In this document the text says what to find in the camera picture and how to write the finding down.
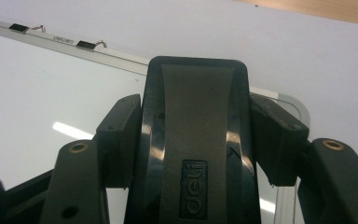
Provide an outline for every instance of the embossed logo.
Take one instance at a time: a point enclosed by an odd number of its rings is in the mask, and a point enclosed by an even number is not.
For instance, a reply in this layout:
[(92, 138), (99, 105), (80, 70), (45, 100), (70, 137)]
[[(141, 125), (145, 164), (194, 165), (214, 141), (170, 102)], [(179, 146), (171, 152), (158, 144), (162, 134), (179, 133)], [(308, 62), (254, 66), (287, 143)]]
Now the embossed logo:
[(180, 217), (206, 219), (208, 192), (208, 163), (183, 161)]

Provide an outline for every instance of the deli logo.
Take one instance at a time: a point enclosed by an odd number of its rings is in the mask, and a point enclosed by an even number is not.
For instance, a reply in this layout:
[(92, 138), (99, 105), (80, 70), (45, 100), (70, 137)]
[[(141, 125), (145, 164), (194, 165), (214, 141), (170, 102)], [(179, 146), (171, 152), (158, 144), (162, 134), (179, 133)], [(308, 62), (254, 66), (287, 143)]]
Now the deli logo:
[(206, 219), (208, 196), (208, 163), (183, 161), (180, 217)]

